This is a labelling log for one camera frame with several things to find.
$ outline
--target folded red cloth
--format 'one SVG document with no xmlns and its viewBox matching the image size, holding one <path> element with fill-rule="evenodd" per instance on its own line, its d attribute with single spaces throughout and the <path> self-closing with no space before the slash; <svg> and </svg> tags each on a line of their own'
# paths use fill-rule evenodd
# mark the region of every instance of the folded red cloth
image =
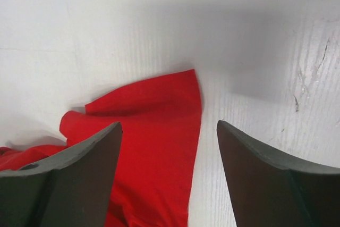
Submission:
<svg viewBox="0 0 340 227">
<path fill-rule="evenodd" d="M 67 112 L 60 131 L 67 147 L 112 122 L 123 140 L 106 227 L 184 227 L 201 125 L 200 90 L 194 70 L 136 82 Z M 0 170 L 16 170 L 64 149 L 37 146 L 24 152 L 0 148 Z"/>
</svg>

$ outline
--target white table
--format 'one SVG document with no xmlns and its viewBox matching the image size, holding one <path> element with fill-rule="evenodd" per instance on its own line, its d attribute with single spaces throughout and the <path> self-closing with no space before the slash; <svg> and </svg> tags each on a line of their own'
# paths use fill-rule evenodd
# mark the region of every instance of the white table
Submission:
<svg viewBox="0 0 340 227">
<path fill-rule="evenodd" d="M 60 143 L 67 110 L 195 68 L 204 113 L 189 226 L 235 226 L 219 119 L 340 166 L 339 25 L 340 0 L 0 0 L 0 145 Z"/>
</svg>

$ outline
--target red towel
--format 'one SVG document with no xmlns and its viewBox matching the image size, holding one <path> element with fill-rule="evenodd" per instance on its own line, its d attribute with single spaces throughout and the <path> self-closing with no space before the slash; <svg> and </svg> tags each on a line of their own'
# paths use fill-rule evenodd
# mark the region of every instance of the red towel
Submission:
<svg viewBox="0 0 340 227">
<path fill-rule="evenodd" d="M 106 227 L 187 226 L 201 112 L 196 74 L 189 70 L 121 87 L 86 105 L 86 114 L 63 116 L 67 147 L 112 122 L 122 124 Z M 62 149 L 8 150 L 0 156 L 0 170 L 16 170 Z"/>
</svg>

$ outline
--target white surface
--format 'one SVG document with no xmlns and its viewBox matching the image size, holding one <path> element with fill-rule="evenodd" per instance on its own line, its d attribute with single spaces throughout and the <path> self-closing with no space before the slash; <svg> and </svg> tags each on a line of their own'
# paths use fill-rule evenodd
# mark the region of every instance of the white surface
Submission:
<svg viewBox="0 0 340 227">
<path fill-rule="evenodd" d="M 204 113 L 189 226 L 235 226 L 219 119 L 340 166 L 339 25 L 340 0 L 0 0 L 0 145 L 61 138 L 71 107 L 196 68 Z"/>
</svg>

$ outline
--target wrinkled fabric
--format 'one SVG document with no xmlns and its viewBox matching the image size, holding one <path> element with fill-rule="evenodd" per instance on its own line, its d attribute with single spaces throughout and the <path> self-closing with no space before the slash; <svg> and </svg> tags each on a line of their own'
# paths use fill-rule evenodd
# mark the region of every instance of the wrinkled fabric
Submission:
<svg viewBox="0 0 340 227">
<path fill-rule="evenodd" d="M 123 139 L 105 226 L 187 226 L 202 113 L 195 71 L 135 82 L 85 108 L 61 120 L 66 147 L 0 148 L 0 170 L 17 170 L 119 121 Z"/>
</svg>

